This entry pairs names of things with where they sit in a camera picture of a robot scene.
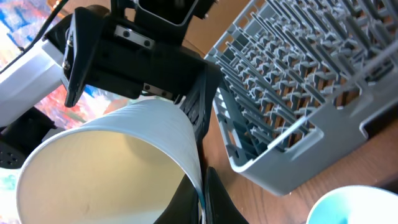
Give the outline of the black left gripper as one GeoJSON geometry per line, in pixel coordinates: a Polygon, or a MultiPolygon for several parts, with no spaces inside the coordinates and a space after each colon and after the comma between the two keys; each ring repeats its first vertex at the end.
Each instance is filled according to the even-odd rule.
{"type": "Polygon", "coordinates": [[[76,8],[45,38],[63,54],[67,108],[77,104],[87,85],[132,99],[142,91],[170,100],[188,94],[180,109],[192,123],[196,142],[202,142],[223,76],[217,65],[206,64],[182,44],[156,42],[133,31],[111,15],[111,8],[99,5],[76,8]]]}

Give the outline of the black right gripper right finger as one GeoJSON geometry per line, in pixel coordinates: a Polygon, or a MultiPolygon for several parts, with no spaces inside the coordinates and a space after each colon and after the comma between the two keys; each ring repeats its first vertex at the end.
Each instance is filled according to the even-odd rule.
{"type": "Polygon", "coordinates": [[[207,224],[248,224],[229,197],[214,167],[208,167],[205,177],[207,224]]]}

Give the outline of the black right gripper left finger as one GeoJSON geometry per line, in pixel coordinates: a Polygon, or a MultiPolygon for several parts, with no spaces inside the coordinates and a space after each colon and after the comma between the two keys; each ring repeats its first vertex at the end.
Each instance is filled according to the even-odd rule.
{"type": "Polygon", "coordinates": [[[154,224],[199,224],[198,194],[187,175],[154,224]]]}

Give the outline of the small pale green bowl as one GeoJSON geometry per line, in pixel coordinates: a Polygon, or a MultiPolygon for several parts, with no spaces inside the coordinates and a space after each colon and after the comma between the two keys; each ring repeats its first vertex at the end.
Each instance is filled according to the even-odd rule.
{"type": "Polygon", "coordinates": [[[193,125],[177,106],[144,100],[58,133],[24,162],[22,223],[154,223],[186,182],[205,209],[193,125]]]}

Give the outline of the blue bowl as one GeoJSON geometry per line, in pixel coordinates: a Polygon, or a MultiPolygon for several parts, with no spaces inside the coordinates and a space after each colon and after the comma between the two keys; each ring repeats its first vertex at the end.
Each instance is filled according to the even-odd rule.
{"type": "Polygon", "coordinates": [[[397,224],[397,194],[365,185],[334,189],[312,207],[306,224],[313,223],[397,224]]]}

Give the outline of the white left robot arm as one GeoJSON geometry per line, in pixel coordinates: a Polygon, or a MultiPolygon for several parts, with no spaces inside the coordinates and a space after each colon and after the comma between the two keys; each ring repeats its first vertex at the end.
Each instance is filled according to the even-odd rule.
{"type": "Polygon", "coordinates": [[[78,7],[1,71],[1,167],[20,168],[55,129],[35,105],[59,86],[74,107],[86,86],[130,99],[155,95],[180,105],[202,142],[222,74],[182,45],[193,17],[211,1],[122,1],[78,7]]]}

